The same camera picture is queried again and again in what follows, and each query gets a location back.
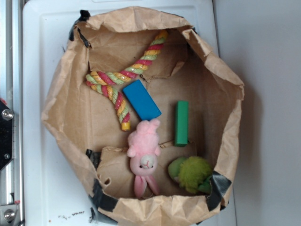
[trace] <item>metal bolt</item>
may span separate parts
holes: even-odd
[[[5,159],[9,159],[9,158],[10,158],[10,154],[5,154],[5,155],[4,155],[4,158],[5,158]]]
[[[9,121],[14,117],[14,113],[10,109],[3,110],[1,115],[2,115],[2,118],[6,121]]]
[[[11,209],[5,211],[4,213],[4,218],[7,221],[12,221],[13,219],[15,219],[15,216],[16,216],[15,212]]]

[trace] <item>brown paper bag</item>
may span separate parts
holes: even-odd
[[[85,76],[90,71],[117,72],[133,64],[162,29],[169,37],[161,54],[136,78],[162,112],[158,118],[162,154],[154,174],[161,195],[151,196],[148,190],[145,200],[138,200],[126,155],[127,136],[138,116],[130,107],[132,130],[121,131],[114,106],[86,85]],[[42,121],[103,221],[123,226],[189,226],[228,204],[238,161],[243,97],[243,82],[184,18],[141,7],[91,17],[82,12],[55,72]],[[186,147],[174,147],[172,142],[178,100],[190,105]],[[172,160],[192,155],[214,166],[209,196],[186,193],[168,177]]]

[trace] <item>plush toy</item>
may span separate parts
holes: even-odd
[[[136,131],[128,137],[127,155],[131,158],[131,171],[136,175],[134,192],[137,198],[143,196],[147,184],[155,195],[159,195],[159,187],[152,176],[158,165],[157,156],[161,153],[156,132],[159,125],[158,119],[142,121],[137,125]]]
[[[213,169],[202,157],[180,157],[168,166],[168,174],[171,179],[185,188],[187,192],[196,194],[211,193],[210,178]]]

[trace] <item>blue block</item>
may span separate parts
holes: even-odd
[[[162,114],[140,80],[124,87],[123,92],[141,120],[150,121]]]

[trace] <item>toy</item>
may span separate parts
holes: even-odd
[[[123,92],[141,120],[152,120],[161,115],[161,111],[140,80],[123,88]]]
[[[168,174],[171,179],[192,194],[199,191],[206,194],[211,193],[212,172],[211,165],[204,158],[198,156],[180,157],[168,166]]]
[[[174,145],[184,147],[188,144],[188,101],[178,101],[175,110]]]
[[[131,79],[136,78],[137,75],[142,74],[147,70],[152,64],[152,61],[157,59],[167,37],[168,32],[166,30],[161,30],[144,52],[144,55],[133,65],[120,72],[112,73],[99,71],[91,72],[86,75],[86,84],[98,93],[108,97],[111,102],[114,103],[123,131],[130,130],[130,115],[122,94],[111,85],[120,85],[124,82],[129,82]]]
[[[128,137],[127,155],[131,158],[131,171],[136,175],[134,192],[137,198],[143,196],[147,184],[155,195],[159,195],[159,187],[152,176],[158,165],[157,156],[161,153],[156,132],[159,125],[158,119],[142,121]]]

